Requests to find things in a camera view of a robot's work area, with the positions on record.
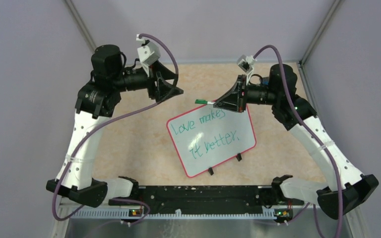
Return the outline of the green white marker pen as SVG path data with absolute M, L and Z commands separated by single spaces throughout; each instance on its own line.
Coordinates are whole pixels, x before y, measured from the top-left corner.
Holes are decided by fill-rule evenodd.
M 202 100 L 202 99 L 196 99 L 195 104 L 200 104 L 200 105 L 214 105 L 215 101 L 207 101 L 207 100 Z

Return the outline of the pink framed whiteboard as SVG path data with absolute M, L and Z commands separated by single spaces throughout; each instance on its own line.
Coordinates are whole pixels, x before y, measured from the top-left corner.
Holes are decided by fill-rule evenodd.
M 253 149 L 257 143 L 249 110 L 237 113 L 200 105 L 169 119 L 166 128 L 189 178 Z

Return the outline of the green marker cap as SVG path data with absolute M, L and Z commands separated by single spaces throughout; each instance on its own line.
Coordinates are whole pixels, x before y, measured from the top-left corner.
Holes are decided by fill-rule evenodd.
M 200 105 L 207 105 L 208 104 L 208 101 L 207 100 L 195 100 L 195 103 L 196 104 L 200 104 Z

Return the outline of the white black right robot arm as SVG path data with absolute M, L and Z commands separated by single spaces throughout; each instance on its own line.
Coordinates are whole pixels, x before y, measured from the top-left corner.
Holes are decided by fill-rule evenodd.
M 298 199 L 319 207 L 337 220 L 364 203 L 379 182 L 365 175 L 341 152 L 322 126 L 311 104 L 296 93 L 297 75 L 289 65 L 275 64 L 259 84 L 239 75 L 233 87 L 214 107 L 236 113 L 248 104 L 270 105 L 272 114 L 307 150 L 325 177 L 313 182 L 285 175 L 272 181 L 271 198 L 277 204 Z

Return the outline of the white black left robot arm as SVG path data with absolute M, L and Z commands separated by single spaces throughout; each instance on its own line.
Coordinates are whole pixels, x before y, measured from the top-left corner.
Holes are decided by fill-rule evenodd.
M 113 123 L 121 93 L 146 90 L 158 105 L 183 94 L 178 88 L 178 73 L 160 61 L 156 44 L 145 41 L 137 50 L 140 67 L 126 66 L 126 57 L 115 45 L 102 45 L 91 56 L 90 80 L 79 90 L 75 103 L 74 127 L 67 155 L 56 178 L 46 189 L 83 206 L 98 207 L 113 193 L 127 205 L 135 204 L 139 191 L 125 177 L 111 183 L 93 178 L 93 166 L 103 127 Z

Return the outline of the black whiteboard clip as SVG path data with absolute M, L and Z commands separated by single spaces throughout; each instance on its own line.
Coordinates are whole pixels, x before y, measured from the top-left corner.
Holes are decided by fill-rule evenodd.
M 209 168 L 209 169 L 208 169 L 208 172 L 209 172 L 209 174 L 210 174 L 211 176 L 214 175 L 213 168 Z
M 241 153 L 238 153 L 238 154 L 236 155 L 236 159 L 237 159 L 238 161 L 241 161 L 241 160 L 242 160 L 242 155 L 241 155 Z

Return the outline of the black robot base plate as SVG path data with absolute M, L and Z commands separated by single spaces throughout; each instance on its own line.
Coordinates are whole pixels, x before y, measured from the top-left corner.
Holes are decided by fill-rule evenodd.
M 258 185 L 141 186 L 129 198 L 147 204 L 151 215 L 173 214 L 178 209 L 185 215 L 261 214 L 274 206 L 304 204 Z

